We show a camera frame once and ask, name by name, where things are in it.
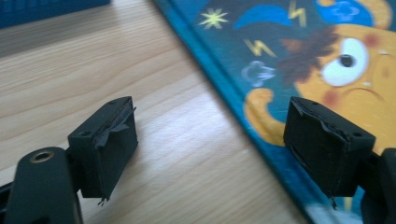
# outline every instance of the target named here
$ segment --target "black plastic part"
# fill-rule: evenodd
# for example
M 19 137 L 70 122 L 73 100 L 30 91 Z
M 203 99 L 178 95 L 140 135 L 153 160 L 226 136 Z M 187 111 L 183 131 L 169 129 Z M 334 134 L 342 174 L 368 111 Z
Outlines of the black plastic part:
M 83 197 L 108 200 L 137 147 L 132 98 L 103 105 L 68 140 L 71 160 L 83 166 Z
M 7 211 L 7 202 L 11 192 L 12 183 L 0 187 L 0 223 L 4 223 Z
M 384 224 L 388 215 L 387 207 L 373 200 L 368 193 L 361 199 L 361 218 L 365 224 Z
M 396 223 L 396 148 L 387 148 L 380 157 L 379 175 L 388 208 L 385 224 Z
M 65 151 L 42 148 L 24 156 L 9 195 L 6 224 L 82 223 Z
M 284 141 L 297 161 L 329 197 L 353 196 L 359 162 L 375 137 L 316 102 L 291 97 Z

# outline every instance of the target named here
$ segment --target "wood grain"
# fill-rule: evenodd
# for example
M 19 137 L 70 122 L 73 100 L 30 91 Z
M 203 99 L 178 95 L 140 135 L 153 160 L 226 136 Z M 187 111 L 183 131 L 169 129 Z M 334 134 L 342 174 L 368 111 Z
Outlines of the wood grain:
M 125 95 L 139 147 L 108 203 L 81 199 L 85 223 L 305 223 L 146 0 L 0 30 L 0 184 Z

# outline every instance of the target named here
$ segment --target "blue book cover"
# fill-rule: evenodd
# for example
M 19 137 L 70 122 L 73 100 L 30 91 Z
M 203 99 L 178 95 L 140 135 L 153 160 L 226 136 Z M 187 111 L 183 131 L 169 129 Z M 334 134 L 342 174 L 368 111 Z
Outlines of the blue book cover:
M 291 96 L 396 147 L 395 1 L 154 0 L 312 223 L 362 223 L 358 189 L 331 199 L 284 147 Z

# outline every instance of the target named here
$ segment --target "yellow star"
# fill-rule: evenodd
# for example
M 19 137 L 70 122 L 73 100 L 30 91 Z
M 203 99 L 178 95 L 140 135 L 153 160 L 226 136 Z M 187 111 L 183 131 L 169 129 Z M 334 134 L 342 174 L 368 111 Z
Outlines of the yellow star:
M 205 25 L 205 29 L 209 29 L 215 26 L 216 29 L 221 29 L 221 22 L 227 22 L 223 17 L 228 13 L 221 13 L 221 8 L 214 11 L 212 8 L 207 10 L 207 13 L 202 13 L 201 15 L 206 17 L 206 20 L 199 23 L 200 25 Z

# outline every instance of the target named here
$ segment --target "metal grommet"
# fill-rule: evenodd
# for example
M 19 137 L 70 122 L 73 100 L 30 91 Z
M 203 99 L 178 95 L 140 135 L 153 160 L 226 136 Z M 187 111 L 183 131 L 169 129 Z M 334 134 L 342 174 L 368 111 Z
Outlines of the metal grommet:
M 52 151 L 41 151 L 36 153 L 32 158 L 30 158 L 31 163 L 40 163 L 51 159 L 55 155 Z

